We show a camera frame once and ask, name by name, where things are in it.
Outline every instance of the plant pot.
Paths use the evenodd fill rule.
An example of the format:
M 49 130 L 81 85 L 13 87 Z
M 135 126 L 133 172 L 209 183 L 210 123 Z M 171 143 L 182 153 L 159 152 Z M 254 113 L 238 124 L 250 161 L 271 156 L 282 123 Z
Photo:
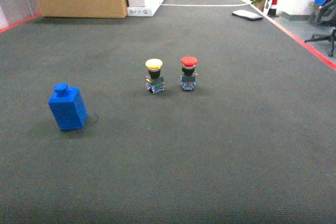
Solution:
M 253 3 L 253 5 L 255 7 L 257 7 L 259 10 L 261 10 L 262 12 L 264 12 L 265 4 L 266 4 L 266 0 L 262 0 L 261 2 Z

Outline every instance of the black pad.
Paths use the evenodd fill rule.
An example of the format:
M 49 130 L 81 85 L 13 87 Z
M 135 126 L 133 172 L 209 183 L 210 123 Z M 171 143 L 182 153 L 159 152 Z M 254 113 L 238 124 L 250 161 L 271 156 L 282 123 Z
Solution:
M 264 18 L 256 13 L 248 12 L 247 10 L 236 10 L 232 12 L 232 15 L 252 21 L 261 20 Z

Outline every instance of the blue knob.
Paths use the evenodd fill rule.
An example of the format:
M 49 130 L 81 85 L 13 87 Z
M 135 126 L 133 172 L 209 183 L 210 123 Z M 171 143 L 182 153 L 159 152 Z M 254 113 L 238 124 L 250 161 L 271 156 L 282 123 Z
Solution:
M 67 83 L 59 83 L 54 86 L 54 91 L 57 93 L 57 96 L 64 95 L 68 90 L 68 84 Z

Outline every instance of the white tape line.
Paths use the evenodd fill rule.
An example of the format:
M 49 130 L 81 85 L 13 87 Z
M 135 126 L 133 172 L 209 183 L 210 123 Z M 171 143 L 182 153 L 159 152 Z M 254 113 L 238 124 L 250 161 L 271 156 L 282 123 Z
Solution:
M 162 4 L 164 6 L 196 6 L 196 7 L 234 7 L 234 6 L 243 6 L 249 5 L 249 3 L 239 4 L 239 5 L 172 5 L 172 4 Z

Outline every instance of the office chair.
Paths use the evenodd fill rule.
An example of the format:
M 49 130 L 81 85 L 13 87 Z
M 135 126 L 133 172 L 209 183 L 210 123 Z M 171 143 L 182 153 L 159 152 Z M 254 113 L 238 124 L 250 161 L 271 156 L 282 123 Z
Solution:
M 325 0 L 323 4 L 317 10 L 316 15 L 313 16 L 314 22 L 322 26 L 336 26 L 336 0 Z M 331 51 L 328 54 L 329 57 L 333 57 L 336 40 L 336 28 L 330 35 L 313 34 L 311 39 L 305 40 L 305 42 L 322 41 L 327 40 L 331 43 Z

